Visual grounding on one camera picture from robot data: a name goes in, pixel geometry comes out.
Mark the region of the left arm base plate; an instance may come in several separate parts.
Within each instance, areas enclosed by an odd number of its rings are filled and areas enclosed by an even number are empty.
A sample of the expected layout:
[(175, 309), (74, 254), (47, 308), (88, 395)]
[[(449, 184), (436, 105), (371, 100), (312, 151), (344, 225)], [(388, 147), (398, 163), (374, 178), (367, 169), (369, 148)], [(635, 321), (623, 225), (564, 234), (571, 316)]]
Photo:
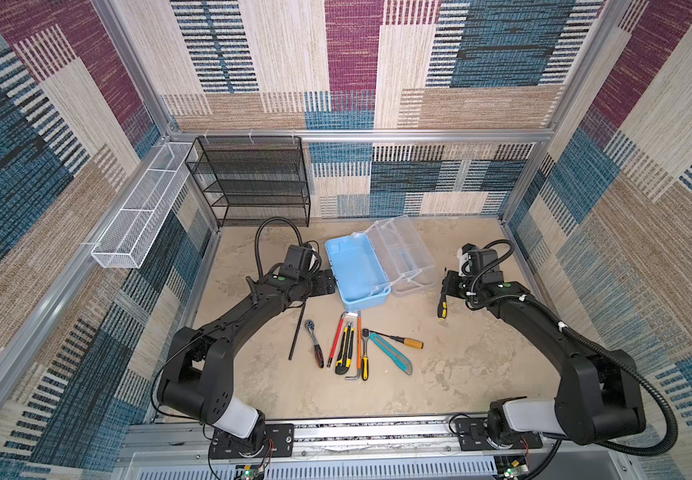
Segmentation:
[(293, 454), (295, 425), (272, 423), (256, 427), (246, 439), (220, 429), (213, 433), (208, 458), (210, 460), (262, 459), (268, 452), (271, 457), (289, 458)]

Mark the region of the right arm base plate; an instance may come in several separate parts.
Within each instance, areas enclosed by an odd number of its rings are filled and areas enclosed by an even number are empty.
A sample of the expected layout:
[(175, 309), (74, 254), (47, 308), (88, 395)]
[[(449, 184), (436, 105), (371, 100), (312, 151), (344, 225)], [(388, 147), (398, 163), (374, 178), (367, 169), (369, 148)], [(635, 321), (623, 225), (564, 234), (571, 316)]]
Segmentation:
[(542, 437), (534, 432), (516, 433), (506, 440), (493, 440), (487, 430), (484, 417), (454, 415), (448, 421), (453, 436), (458, 439), (460, 449), (471, 451), (524, 450), (544, 447)]

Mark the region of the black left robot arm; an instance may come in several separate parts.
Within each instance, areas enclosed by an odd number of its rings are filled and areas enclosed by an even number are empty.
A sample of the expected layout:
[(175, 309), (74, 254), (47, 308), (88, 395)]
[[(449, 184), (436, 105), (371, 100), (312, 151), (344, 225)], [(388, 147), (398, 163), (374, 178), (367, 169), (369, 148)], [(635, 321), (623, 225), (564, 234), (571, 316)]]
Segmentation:
[(310, 245), (292, 245), (283, 262), (255, 280), (248, 295), (198, 329), (184, 327), (171, 342), (155, 398), (160, 405), (237, 439), (257, 440), (262, 414), (234, 393), (235, 357), (268, 321), (308, 298), (334, 292), (330, 270)]

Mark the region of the black handled screwdriver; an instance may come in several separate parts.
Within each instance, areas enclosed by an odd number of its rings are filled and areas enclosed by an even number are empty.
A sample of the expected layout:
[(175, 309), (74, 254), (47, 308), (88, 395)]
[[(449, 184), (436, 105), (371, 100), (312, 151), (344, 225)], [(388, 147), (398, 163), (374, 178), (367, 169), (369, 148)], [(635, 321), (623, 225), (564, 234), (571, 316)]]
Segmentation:
[(448, 315), (447, 293), (446, 293), (446, 288), (442, 287), (441, 292), (440, 292), (438, 306), (437, 306), (437, 316), (438, 316), (440, 321), (444, 321), (447, 319), (447, 315)]

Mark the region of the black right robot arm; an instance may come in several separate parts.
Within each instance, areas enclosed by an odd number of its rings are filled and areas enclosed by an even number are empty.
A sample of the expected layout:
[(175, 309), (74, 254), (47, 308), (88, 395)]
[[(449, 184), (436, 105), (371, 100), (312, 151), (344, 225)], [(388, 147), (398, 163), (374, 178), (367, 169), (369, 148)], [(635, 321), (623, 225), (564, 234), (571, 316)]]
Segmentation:
[(527, 287), (505, 281), (503, 259), (493, 243), (483, 248), (467, 243), (457, 256), (460, 268), (445, 276), (439, 315), (446, 316), (450, 297), (473, 310), (485, 309), (526, 338), (560, 375), (552, 400), (492, 402), (489, 435), (494, 442), (507, 444), (519, 433), (539, 432), (588, 445), (645, 430), (641, 386), (625, 370), (635, 365), (628, 354), (591, 349), (568, 337), (567, 328)]

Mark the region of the yellow handled wrench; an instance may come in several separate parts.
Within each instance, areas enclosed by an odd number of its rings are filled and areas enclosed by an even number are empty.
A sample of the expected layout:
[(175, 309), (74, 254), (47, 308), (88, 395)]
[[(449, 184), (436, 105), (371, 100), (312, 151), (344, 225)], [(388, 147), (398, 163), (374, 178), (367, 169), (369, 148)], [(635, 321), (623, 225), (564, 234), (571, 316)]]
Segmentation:
[(362, 339), (361, 378), (363, 381), (367, 381), (369, 379), (369, 357), (368, 357), (368, 352), (367, 352), (369, 335), (370, 335), (369, 330), (367, 328), (363, 328), (362, 332), (361, 332), (361, 339)]

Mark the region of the orange handled screwdriver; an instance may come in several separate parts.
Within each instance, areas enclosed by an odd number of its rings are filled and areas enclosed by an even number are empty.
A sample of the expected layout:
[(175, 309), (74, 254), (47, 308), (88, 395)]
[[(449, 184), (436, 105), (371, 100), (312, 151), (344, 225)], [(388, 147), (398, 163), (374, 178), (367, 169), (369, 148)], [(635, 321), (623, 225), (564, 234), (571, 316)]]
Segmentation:
[(391, 339), (397, 343), (404, 344), (408, 347), (415, 348), (415, 349), (423, 349), (424, 348), (424, 343), (420, 340), (409, 338), (409, 337), (401, 337), (401, 336), (396, 336), (396, 335), (388, 335), (384, 333), (380, 333), (375, 331), (375, 334), (380, 335), (382, 337)]

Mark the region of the light blue plastic tool box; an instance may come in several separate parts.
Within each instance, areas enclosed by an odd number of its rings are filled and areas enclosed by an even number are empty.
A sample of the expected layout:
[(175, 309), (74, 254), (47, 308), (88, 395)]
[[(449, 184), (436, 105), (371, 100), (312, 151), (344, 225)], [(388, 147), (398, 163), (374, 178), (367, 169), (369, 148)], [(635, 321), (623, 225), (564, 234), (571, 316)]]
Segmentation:
[(436, 262), (408, 216), (382, 219), (364, 231), (325, 242), (344, 307), (358, 312), (388, 297), (420, 293), (439, 282)]

